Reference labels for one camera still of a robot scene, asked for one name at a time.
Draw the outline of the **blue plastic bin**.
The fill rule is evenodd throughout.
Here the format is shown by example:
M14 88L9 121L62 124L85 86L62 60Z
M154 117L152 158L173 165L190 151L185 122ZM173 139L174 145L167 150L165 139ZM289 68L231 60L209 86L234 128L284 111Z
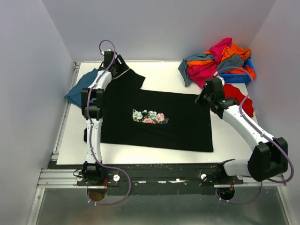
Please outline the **blue plastic bin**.
M227 70L222 70L223 68L226 67L238 67L246 70L253 80L256 79L256 73L251 61L251 58L246 59L245 61L242 61L242 59L238 55L234 55L231 58L228 58L224 61L222 61L218 67L217 71L221 77L223 77L225 83L249 83L251 82L250 77L244 72L241 71L240 69L232 69L231 71Z

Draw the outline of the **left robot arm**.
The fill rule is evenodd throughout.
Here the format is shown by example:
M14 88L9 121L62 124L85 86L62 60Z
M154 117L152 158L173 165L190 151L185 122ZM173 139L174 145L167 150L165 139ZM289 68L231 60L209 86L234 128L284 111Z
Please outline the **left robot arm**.
M121 76L129 67L116 52L102 52L104 61L97 70L95 80L81 91L82 115L86 122L87 151L82 166L82 176L85 182L102 185L105 176L102 172L102 155L100 150L101 127L104 118L104 92L108 84Z

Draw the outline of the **folded blue t shirt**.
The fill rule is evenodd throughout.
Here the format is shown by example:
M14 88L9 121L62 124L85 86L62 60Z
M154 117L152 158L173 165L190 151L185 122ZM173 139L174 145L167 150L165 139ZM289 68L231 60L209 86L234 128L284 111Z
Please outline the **folded blue t shirt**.
M96 79L98 70L93 69L92 71L84 74L77 84L64 96L64 98L71 104L82 107L81 103L81 91L83 88L88 88Z

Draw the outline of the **black t shirt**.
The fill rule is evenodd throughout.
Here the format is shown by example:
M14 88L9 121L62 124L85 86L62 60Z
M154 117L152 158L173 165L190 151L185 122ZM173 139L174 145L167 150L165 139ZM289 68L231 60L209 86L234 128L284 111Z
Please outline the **black t shirt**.
M210 111L197 96L142 90L144 81L129 70L108 84L101 142L213 152Z

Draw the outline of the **orange t shirt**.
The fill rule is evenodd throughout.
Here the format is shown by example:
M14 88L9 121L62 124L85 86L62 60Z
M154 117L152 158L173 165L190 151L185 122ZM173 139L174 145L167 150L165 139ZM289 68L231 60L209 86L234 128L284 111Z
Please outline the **orange t shirt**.
M244 49L236 44L216 45L205 51L203 56L187 60L187 74L190 78L196 78L212 75L216 71L219 74L234 75L249 73L255 79L256 72L252 66L246 64L250 55L249 48Z

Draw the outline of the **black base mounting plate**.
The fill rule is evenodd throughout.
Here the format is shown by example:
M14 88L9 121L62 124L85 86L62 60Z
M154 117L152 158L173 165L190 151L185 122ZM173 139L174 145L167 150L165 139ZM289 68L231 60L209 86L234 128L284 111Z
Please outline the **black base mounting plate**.
M66 170L75 179L76 186L88 190L106 191L109 195L212 195L215 187L233 193L235 185L243 184L237 177L228 177L216 163L204 164L129 164L57 165L51 161L48 168Z

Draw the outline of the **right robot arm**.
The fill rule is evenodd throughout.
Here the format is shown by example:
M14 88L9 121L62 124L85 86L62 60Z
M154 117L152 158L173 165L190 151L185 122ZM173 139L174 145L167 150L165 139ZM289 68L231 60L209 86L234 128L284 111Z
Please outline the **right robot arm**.
M229 159L220 163L215 173L218 182L225 184L233 176L251 177L261 182L287 171L287 141L282 137L275 138L263 130L240 108L234 98L226 98L220 78L207 79L195 102L209 108L230 124L252 151L249 159Z

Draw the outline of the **aluminium frame rail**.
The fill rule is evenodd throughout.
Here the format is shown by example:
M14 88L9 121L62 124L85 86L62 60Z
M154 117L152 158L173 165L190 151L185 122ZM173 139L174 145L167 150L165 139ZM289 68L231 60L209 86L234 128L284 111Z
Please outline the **aluminium frame rail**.
M59 131L56 137L54 148L51 153L50 161L45 169L42 169L37 183L37 188L30 210L27 224L36 225L38 222L38 216L42 209L42 203L47 189L63 189L63 188L76 188L75 177L72 176L70 168L55 169L56 162L59 156L60 146L63 139L65 126L67 123L68 113L70 110L70 104L66 103L63 116L60 122Z

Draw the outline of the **magenta t shirt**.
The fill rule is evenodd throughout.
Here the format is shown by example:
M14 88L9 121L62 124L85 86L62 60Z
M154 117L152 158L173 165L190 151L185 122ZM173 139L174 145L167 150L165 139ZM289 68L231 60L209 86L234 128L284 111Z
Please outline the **magenta t shirt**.
M187 59L187 74L189 78L199 87L203 87L205 80L212 77L217 71L217 67L224 60L231 57L232 38L227 37L216 45L212 46L208 51L197 53Z

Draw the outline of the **grey blue t shirt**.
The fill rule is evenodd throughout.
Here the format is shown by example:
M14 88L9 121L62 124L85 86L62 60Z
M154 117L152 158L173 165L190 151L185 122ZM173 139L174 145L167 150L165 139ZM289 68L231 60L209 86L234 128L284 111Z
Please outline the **grey blue t shirt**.
M242 67L243 65L244 61L236 54L218 63L212 54L196 53L183 59L178 70L184 80L185 87L190 86L192 82L196 82L198 86L202 87L205 80L211 78L216 71L226 67Z

